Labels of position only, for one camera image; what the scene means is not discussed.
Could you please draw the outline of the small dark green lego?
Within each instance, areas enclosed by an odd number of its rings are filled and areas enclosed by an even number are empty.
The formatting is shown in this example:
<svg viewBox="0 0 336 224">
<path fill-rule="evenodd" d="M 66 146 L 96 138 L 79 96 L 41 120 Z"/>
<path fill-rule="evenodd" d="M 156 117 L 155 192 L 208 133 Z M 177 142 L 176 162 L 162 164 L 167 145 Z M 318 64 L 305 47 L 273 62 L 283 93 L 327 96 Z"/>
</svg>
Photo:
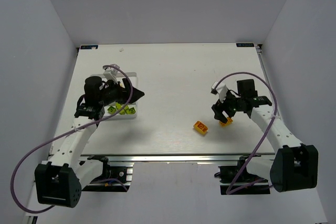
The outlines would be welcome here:
<svg viewBox="0 0 336 224">
<path fill-rule="evenodd" d="M 116 107 L 114 107 L 114 106 L 109 106 L 109 107 L 107 108 L 107 112 L 108 112 L 109 114 L 114 114 L 114 113 L 116 113 L 116 111 L 117 111 L 117 109 L 116 109 Z"/>
</svg>

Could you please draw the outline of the orange curved lego brick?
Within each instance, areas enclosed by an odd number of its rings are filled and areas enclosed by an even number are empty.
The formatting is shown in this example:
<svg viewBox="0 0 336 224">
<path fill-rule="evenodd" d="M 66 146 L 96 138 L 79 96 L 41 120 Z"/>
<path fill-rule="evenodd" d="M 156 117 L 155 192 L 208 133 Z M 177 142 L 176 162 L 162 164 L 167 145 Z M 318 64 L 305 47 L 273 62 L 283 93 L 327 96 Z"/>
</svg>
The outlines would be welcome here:
<svg viewBox="0 0 336 224">
<path fill-rule="evenodd" d="M 196 130 L 199 134 L 201 135 L 206 135 L 208 132 L 208 127 L 202 123 L 201 121 L 197 121 L 194 125 L 193 125 L 194 130 Z"/>
</svg>

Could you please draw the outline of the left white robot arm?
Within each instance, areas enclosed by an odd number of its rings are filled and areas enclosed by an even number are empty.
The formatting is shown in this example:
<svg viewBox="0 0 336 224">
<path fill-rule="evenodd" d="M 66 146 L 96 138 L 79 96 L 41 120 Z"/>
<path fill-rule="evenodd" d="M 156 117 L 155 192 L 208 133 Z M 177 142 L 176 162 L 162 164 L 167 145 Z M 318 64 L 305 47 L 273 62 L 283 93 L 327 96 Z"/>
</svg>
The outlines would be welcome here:
<svg viewBox="0 0 336 224">
<path fill-rule="evenodd" d="M 80 161 L 80 156 L 105 114 L 105 106 L 134 103 L 145 94 L 130 85 L 127 78 L 122 82 L 103 81 L 99 76 L 85 80 L 84 95 L 77 102 L 72 129 L 57 152 L 46 164 L 35 169 L 37 199 L 41 204 L 73 208 L 82 190 L 96 179 L 111 176 L 105 156 L 90 156 Z"/>
</svg>

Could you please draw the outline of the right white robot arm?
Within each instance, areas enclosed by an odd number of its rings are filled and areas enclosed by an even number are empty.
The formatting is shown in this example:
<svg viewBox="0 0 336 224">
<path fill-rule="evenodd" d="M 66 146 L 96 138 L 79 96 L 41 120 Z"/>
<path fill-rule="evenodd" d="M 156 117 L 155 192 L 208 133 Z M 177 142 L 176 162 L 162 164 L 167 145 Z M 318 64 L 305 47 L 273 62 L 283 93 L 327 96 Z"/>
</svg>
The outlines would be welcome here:
<svg viewBox="0 0 336 224">
<path fill-rule="evenodd" d="M 223 124 L 243 112 L 260 128 L 262 139 L 271 144 L 275 158 L 263 158 L 253 151 L 241 156 L 233 170 L 224 176 L 233 183 L 242 181 L 247 186 L 267 180 L 277 192 L 315 188 L 318 180 L 318 150 L 303 144 L 277 117 L 275 103 L 259 96 L 253 79 L 237 82 L 238 93 L 232 94 L 226 84 L 214 82 L 211 93 L 218 95 L 212 105 L 214 118 Z"/>
</svg>

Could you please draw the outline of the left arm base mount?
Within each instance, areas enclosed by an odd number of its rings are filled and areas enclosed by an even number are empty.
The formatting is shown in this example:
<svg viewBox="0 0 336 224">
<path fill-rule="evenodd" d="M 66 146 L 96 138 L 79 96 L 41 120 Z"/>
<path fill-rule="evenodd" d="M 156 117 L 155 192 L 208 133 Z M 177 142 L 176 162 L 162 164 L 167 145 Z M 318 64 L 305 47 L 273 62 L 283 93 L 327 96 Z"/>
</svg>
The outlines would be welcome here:
<svg viewBox="0 0 336 224">
<path fill-rule="evenodd" d="M 132 164 L 110 164 L 105 175 L 97 177 L 86 186 L 85 192 L 126 193 L 130 188 L 133 175 Z"/>
</svg>

